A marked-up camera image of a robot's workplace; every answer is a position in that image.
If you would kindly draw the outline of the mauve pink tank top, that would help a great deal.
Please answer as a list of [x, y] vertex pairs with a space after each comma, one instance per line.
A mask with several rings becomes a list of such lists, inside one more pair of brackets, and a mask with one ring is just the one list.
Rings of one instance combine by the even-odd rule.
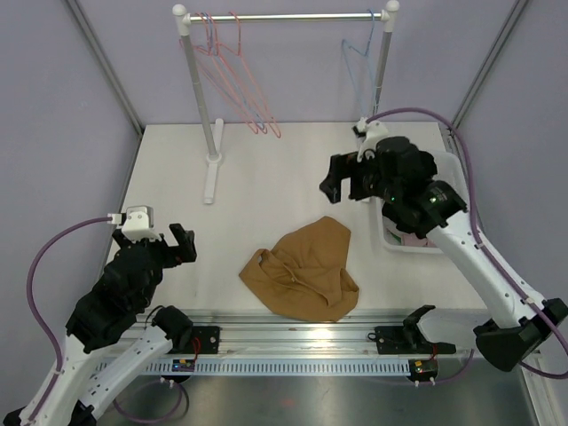
[[416, 248], [435, 248], [436, 245], [429, 239], [420, 239], [413, 234], [405, 234], [401, 237], [401, 245]]

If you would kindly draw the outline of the brown tank top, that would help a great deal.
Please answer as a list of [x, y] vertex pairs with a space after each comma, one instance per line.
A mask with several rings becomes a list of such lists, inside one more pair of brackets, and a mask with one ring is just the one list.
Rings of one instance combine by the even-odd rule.
[[274, 314], [336, 322], [359, 301], [359, 286], [346, 270], [350, 242], [351, 231], [324, 216], [257, 250], [239, 277]]

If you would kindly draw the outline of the blue hanger with brown top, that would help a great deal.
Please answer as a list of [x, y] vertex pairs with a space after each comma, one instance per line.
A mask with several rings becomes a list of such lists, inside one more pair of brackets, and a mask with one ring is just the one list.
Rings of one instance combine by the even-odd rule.
[[375, 28], [381, 20], [375, 17], [372, 9], [368, 9], [367, 12], [370, 24], [366, 41], [363, 44], [356, 44], [347, 38], [341, 41], [341, 56], [353, 89], [359, 115], [362, 116], [369, 116], [374, 104], [374, 95], [368, 92], [366, 87], [368, 83], [371, 86], [374, 85], [375, 71], [370, 56]]

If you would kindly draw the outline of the pink hanger with black top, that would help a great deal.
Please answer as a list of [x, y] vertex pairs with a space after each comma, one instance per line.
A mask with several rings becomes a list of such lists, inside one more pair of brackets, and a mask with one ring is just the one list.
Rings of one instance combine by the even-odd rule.
[[248, 89], [248, 94], [252, 99], [252, 104], [257, 108], [259, 114], [261, 115], [267, 126], [267, 133], [264, 135], [267, 135], [269, 132], [271, 132], [276, 138], [281, 138], [282, 134], [280, 126], [271, 109], [269, 108], [261, 85], [252, 73], [249, 64], [243, 54], [241, 20], [235, 12], [229, 12], [229, 15], [234, 18], [234, 23], [237, 26], [236, 46], [229, 46], [227, 43], [223, 42], [220, 35], [218, 35], [218, 38], [221, 42], [221, 53], [234, 67], [241, 80], [244, 82], [246, 88]]

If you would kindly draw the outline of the pink wire hanger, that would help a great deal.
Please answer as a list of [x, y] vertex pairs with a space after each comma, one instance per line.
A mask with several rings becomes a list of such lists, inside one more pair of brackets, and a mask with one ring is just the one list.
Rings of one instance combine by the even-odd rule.
[[204, 19], [208, 29], [209, 56], [220, 79], [218, 87], [224, 93], [226, 102], [255, 135], [266, 134], [267, 126], [252, 104], [248, 89], [237, 71], [221, 53], [221, 42], [215, 21], [208, 13], [204, 14]]

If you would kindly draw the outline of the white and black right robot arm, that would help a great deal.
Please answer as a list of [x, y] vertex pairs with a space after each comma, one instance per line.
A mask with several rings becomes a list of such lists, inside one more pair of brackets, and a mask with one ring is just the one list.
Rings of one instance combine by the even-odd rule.
[[403, 329], [411, 351], [432, 343], [451, 343], [478, 350], [494, 367], [509, 372], [550, 336], [567, 340], [559, 325], [567, 317], [560, 298], [545, 298], [528, 285], [483, 239], [474, 224], [472, 203], [435, 176], [432, 154], [406, 137], [389, 137], [363, 152], [334, 154], [319, 185], [330, 202], [342, 199], [342, 182], [349, 180], [353, 201], [376, 197], [383, 215], [405, 233], [434, 243], [475, 289], [490, 313], [475, 324], [467, 314], [436, 317], [426, 313]]

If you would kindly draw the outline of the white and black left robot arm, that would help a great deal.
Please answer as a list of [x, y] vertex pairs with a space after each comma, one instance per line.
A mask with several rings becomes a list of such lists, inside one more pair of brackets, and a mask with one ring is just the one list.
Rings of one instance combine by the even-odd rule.
[[192, 321], [167, 306], [112, 364], [94, 371], [150, 305], [164, 270], [196, 260], [194, 233], [180, 224], [170, 225], [170, 231], [174, 246], [163, 238], [130, 242], [114, 231], [120, 248], [92, 290], [76, 303], [50, 375], [27, 406], [5, 416], [5, 425], [94, 425], [151, 361], [190, 346]]

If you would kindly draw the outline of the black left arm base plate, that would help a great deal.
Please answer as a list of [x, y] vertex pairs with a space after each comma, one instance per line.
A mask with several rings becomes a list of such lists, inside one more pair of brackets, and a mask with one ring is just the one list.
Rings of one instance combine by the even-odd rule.
[[176, 353], [198, 355], [218, 354], [221, 328], [218, 326], [196, 326], [185, 346]]

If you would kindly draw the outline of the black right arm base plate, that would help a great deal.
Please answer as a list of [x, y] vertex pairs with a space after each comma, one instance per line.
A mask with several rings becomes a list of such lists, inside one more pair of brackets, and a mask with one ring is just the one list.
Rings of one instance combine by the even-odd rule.
[[451, 355], [457, 352], [451, 343], [431, 343], [417, 327], [377, 326], [367, 334], [367, 339], [376, 344], [382, 355]]

